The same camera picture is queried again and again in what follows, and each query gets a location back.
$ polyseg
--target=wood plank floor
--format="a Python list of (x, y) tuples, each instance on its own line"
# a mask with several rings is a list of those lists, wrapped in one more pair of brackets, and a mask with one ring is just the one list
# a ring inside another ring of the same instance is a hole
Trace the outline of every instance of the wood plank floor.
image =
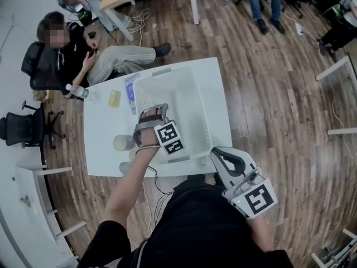
[[(315, 76), (332, 64), (322, 57), (308, 36), (298, 36), (295, 23), (283, 16), (285, 35), (270, 24), (266, 36), (259, 34), (251, 19), (248, 0), (239, 7), (224, 0), (197, 0), (200, 24), (192, 22), (190, 0), (145, 0), (137, 3), (131, 16), (149, 8), (142, 45), (151, 47), (168, 41), (172, 53), (156, 65), (216, 56), (224, 84), (234, 147), (249, 152), (270, 177), (279, 204), (267, 217), (276, 248), (287, 250), (295, 267), (313, 266), (310, 254), (322, 248), (339, 248), (348, 238), (345, 227), (356, 232), (356, 168), (341, 136), (326, 130), (357, 126), (356, 99), (346, 69), (320, 82)], [(264, 2), (268, 21), (270, 5)], [(128, 13), (131, 7), (122, 11)], [(312, 6), (303, 5), (303, 27), (315, 38), (328, 30)], [(299, 20), (287, 8), (285, 15)], [(114, 44), (97, 22), (88, 27), (100, 36), (100, 48)], [(120, 45), (129, 44), (120, 32), (112, 33)], [(140, 34), (134, 34), (138, 45)], [(340, 50), (338, 57), (346, 50)], [(82, 256), (100, 221), (105, 203), (118, 179), (88, 176), (83, 139), (83, 103), (65, 100), (56, 93), (47, 110), (64, 110), (58, 124), (65, 140), (56, 140), (57, 150), (45, 145), (50, 168), (72, 166), (72, 173), (49, 176), (50, 190), (64, 228), (81, 219), (84, 228), (70, 234), (74, 251)], [(356, 135), (345, 141), (353, 155)], [(184, 178), (160, 178), (169, 191)], [(153, 212), (160, 197), (153, 179), (144, 181)], [(132, 248), (150, 233), (149, 212), (143, 192), (128, 221)]]

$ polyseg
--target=cup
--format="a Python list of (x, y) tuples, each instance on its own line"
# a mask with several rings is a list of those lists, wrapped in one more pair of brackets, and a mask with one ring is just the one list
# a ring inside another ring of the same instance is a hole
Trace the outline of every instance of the cup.
[(129, 151), (135, 147), (135, 141), (130, 135), (116, 135), (113, 146), (117, 151)]

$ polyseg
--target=beige pants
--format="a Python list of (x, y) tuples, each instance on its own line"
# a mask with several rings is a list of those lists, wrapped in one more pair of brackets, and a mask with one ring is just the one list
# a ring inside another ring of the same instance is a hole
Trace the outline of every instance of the beige pants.
[(119, 73), (136, 73), (143, 70), (139, 65), (154, 62), (155, 50), (151, 47), (110, 46), (98, 57), (89, 70), (87, 80), (89, 85), (104, 82), (115, 70)]

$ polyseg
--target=white plastic bin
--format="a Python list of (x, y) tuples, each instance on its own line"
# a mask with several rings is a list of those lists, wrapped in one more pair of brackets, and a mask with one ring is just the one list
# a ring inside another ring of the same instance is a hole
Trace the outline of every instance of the white plastic bin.
[(134, 82), (134, 96), (138, 118), (143, 110), (167, 103), (166, 114), (169, 119), (175, 120), (185, 147), (172, 156), (167, 156), (160, 149), (153, 161), (195, 159), (210, 154), (212, 140), (202, 97), (189, 66), (137, 79)]

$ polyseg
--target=black shirt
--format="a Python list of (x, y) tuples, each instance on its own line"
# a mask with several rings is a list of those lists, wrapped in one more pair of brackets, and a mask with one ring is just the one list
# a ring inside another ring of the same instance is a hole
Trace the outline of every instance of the black shirt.
[[(174, 194), (143, 248), (140, 267), (293, 267), (286, 252), (264, 253), (252, 240), (245, 218), (218, 186)], [(101, 223), (78, 268), (136, 267), (127, 232), (113, 221)]]
[[(67, 28), (70, 31), (70, 42), (62, 49), (57, 50), (57, 76), (59, 77), (60, 90), (63, 95), (67, 95), (69, 91), (66, 89), (67, 84), (72, 84), (82, 69), (85, 55), (91, 51), (83, 38), (84, 27), (81, 27), (76, 22), (67, 23)], [(88, 81), (85, 77), (80, 83), (82, 87), (88, 87)]]

